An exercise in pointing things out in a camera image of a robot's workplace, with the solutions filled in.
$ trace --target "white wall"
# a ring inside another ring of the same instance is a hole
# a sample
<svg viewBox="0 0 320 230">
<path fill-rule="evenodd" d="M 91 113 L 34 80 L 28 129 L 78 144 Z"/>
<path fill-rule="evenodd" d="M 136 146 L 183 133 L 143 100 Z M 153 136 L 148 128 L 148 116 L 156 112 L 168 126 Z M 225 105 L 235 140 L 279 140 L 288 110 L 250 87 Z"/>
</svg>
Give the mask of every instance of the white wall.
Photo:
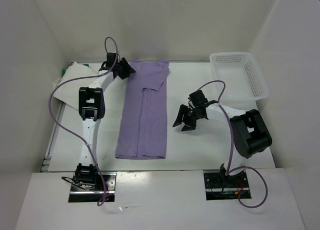
<svg viewBox="0 0 320 230">
<path fill-rule="evenodd" d="M 0 0 L 0 23 L 0 228 L 11 230 L 41 167 L 53 126 L 47 99 L 67 61 L 34 0 Z"/>
<path fill-rule="evenodd" d="M 320 1 L 276 0 L 251 52 L 270 88 L 259 109 L 305 226 L 320 225 Z"/>
<path fill-rule="evenodd" d="M 36 0 L 70 61 L 104 60 L 107 35 L 127 59 L 248 51 L 272 1 Z"/>
</svg>

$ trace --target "white cloth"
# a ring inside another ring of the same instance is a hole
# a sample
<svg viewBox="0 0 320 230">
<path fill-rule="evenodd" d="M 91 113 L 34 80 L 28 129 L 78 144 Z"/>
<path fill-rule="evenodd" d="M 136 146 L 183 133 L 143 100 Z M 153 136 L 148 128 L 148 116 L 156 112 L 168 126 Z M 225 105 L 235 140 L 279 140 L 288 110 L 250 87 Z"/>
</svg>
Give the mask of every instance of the white cloth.
<svg viewBox="0 0 320 230">
<path fill-rule="evenodd" d="M 64 83 L 67 80 L 85 77 L 85 76 L 94 76 L 98 75 L 93 69 L 86 67 L 82 64 L 74 62 L 73 65 L 69 66 L 66 70 L 64 76 L 61 79 L 60 83 Z M 95 78 L 90 79 L 80 79 L 71 81 L 63 86 L 61 86 L 55 93 L 54 97 L 63 101 L 67 105 L 71 106 L 73 109 L 78 110 L 79 108 L 79 89 L 80 87 L 89 86 Z"/>
</svg>

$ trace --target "black metal plate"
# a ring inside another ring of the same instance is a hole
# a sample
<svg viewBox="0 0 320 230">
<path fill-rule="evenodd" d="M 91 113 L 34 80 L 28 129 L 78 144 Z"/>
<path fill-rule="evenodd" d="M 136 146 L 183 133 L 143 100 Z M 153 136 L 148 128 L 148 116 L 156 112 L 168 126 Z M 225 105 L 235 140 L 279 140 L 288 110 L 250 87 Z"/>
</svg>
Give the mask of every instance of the black metal plate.
<svg viewBox="0 0 320 230">
<path fill-rule="evenodd" d="M 116 190 L 116 173 L 104 173 L 103 175 L 106 185 L 108 187 L 108 193 L 110 195 L 106 202 L 114 202 L 115 201 L 115 190 Z M 103 196 L 103 188 L 102 186 L 99 188 L 95 188 L 93 190 L 84 190 L 80 189 L 76 186 L 71 185 L 70 195 L 69 195 L 69 203 L 89 203 L 89 202 L 98 202 Z"/>
<path fill-rule="evenodd" d="M 251 199 L 247 174 L 245 172 L 240 175 L 240 178 L 235 182 L 235 184 L 224 188 L 223 192 L 223 183 L 221 181 L 219 171 L 204 171 L 203 178 L 206 200 L 237 199 L 239 195 L 237 192 L 242 188 L 241 184 L 243 185 L 243 189 L 247 191 L 241 194 L 240 198 Z"/>
</svg>

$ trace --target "purple shirt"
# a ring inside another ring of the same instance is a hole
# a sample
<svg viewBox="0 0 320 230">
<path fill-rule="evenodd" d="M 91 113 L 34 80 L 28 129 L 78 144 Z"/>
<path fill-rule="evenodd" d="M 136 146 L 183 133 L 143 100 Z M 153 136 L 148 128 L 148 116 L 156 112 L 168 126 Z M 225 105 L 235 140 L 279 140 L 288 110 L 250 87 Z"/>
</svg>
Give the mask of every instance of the purple shirt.
<svg viewBox="0 0 320 230">
<path fill-rule="evenodd" d="M 116 158 L 164 159 L 167 150 L 169 63 L 130 61 Z"/>
</svg>

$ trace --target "white table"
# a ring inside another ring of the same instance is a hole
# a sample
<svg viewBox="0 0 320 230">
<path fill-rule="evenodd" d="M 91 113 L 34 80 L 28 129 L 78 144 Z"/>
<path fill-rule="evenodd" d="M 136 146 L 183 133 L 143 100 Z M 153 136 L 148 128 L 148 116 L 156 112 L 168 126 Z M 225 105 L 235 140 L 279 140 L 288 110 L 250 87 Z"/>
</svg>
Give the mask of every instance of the white table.
<svg viewBox="0 0 320 230">
<path fill-rule="evenodd" d="M 202 171 L 119 172 L 115 202 L 68 203 L 70 185 L 61 176 L 32 175 L 16 230 L 304 230 L 284 169 L 260 169 L 269 197 L 258 209 L 237 200 L 206 201 Z M 252 195 L 259 203 L 264 186 L 247 171 Z"/>
<path fill-rule="evenodd" d="M 90 64 L 99 69 L 99 64 Z M 172 128 L 179 106 L 187 104 L 188 96 L 201 85 L 214 80 L 210 63 L 170 63 L 167 78 L 167 152 L 164 160 L 123 160 L 115 158 L 126 81 L 117 78 L 104 92 L 106 114 L 102 119 L 97 143 L 97 158 L 103 171 L 154 171 L 154 170 L 208 170 L 218 169 L 229 156 L 230 133 L 226 125 L 215 121 L 199 120 L 194 131 L 181 132 L 181 127 Z M 215 84 L 203 88 L 208 100 L 217 99 Z M 243 110 L 257 108 L 256 103 L 232 103 L 231 107 Z M 78 111 L 65 106 L 61 121 L 72 131 L 82 134 L 82 120 Z M 74 171 L 79 163 L 82 142 L 63 129 L 56 128 L 49 155 L 48 170 Z M 271 151 L 254 155 L 249 166 L 275 168 Z"/>
</svg>

